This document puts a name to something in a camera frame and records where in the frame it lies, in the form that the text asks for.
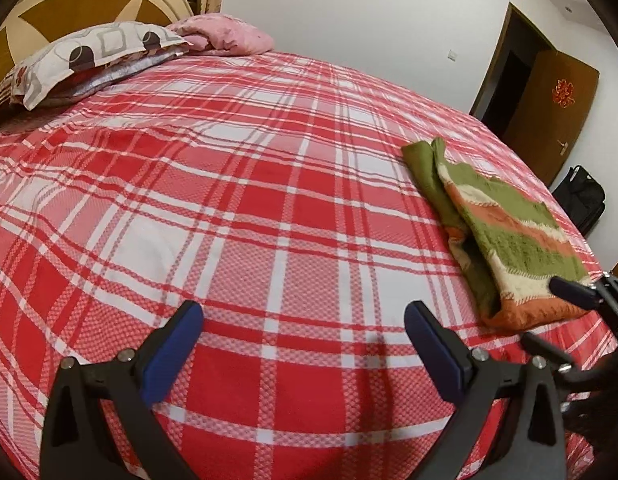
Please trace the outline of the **red plaid bed sheet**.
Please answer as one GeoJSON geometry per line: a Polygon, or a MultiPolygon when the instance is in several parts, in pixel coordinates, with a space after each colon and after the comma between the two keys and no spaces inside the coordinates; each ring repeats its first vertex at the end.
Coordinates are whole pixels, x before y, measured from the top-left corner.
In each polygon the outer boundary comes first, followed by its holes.
{"type": "Polygon", "coordinates": [[[532,200],[476,119],[351,68],[187,55],[66,107],[0,110],[0,447],[39,474],[60,361],[111,359],[205,311],[157,419],[203,479],[403,479],[452,408],[405,330],[422,300],[488,330],[402,148],[436,138],[532,200]]]}

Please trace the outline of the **black backpack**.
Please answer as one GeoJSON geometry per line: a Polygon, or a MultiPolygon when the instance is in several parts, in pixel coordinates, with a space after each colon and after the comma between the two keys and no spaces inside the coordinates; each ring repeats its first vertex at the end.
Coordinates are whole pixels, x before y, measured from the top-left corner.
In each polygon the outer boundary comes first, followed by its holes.
{"type": "Polygon", "coordinates": [[[604,189],[580,165],[568,170],[552,196],[583,237],[588,236],[605,210],[604,189]]]}

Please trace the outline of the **cream wooden headboard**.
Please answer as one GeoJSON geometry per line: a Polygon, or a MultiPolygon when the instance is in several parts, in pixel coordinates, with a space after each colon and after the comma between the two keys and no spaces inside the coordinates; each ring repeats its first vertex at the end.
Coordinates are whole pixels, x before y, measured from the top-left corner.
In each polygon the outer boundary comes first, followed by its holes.
{"type": "Polygon", "coordinates": [[[0,82],[20,61],[70,32],[120,21],[166,26],[191,15],[187,0],[18,0],[0,25],[0,82]]]}

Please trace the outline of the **pink pillow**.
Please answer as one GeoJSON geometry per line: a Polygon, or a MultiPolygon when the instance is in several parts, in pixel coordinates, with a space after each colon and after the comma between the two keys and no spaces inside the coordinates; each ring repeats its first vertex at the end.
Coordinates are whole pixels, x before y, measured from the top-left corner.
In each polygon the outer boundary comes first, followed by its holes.
{"type": "Polygon", "coordinates": [[[271,36],[223,13],[193,15],[168,25],[167,29],[181,36],[191,52],[201,55],[249,56],[274,49],[271,36]]]}

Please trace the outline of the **brown wooden door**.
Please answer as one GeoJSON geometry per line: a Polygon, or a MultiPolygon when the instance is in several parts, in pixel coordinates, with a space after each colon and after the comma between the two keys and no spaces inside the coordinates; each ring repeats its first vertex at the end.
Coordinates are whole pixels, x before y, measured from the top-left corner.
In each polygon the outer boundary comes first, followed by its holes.
{"type": "Polygon", "coordinates": [[[596,95],[600,72],[558,50],[537,54],[502,142],[545,185],[571,153],[596,95]]]}

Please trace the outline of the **patterned white pillow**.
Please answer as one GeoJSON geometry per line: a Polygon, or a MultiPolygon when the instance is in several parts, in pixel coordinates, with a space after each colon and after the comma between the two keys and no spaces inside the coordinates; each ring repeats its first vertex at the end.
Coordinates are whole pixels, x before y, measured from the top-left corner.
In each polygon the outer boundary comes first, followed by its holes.
{"type": "Polygon", "coordinates": [[[154,24],[114,22],[77,30],[7,72],[0,82],[0,110],[74,103],[188,50],[187,40],[154,24]]]}

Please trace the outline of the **green knit sweater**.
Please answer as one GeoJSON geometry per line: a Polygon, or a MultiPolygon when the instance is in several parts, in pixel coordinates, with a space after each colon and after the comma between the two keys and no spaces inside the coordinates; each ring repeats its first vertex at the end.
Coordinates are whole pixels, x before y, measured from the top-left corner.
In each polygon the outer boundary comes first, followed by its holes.
{"type": "Polygon", "coordinates": [[[586,314],[553,295],[550,278],[582,285],[589,273],[544,203],[496,177],[446,157],[436,138],[401,148],[421,194],[435,209],[448,246],[486,326],[524,332],[586,314]]]}

